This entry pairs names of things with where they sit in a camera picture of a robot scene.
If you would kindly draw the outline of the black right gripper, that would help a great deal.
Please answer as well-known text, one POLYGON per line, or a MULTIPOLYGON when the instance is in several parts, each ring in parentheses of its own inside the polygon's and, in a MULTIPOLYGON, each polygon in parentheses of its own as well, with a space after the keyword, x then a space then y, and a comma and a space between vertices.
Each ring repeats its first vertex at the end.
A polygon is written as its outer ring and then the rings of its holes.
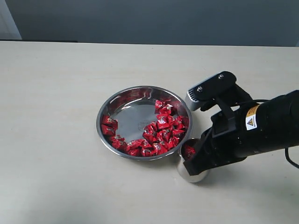
POLYGON ((190 176, 271 151, 267 102, 249 102, 235 111, 221 103, 220 109, 212 116, 212 127, 202 134, 196 154, 183 162, 190 176))

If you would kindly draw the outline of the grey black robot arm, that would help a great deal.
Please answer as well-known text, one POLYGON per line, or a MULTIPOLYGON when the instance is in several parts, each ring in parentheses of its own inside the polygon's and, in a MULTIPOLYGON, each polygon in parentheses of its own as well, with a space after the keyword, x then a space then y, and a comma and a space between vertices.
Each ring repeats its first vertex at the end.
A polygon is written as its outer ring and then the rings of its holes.
POLYGON ((234 111, 230 129, 224 111, 211 117, 212 127, 194 144, 196 153, 184 162, 190 176, 241 162, 249 156, 299 144, 299 92, 248 103, 234 111))

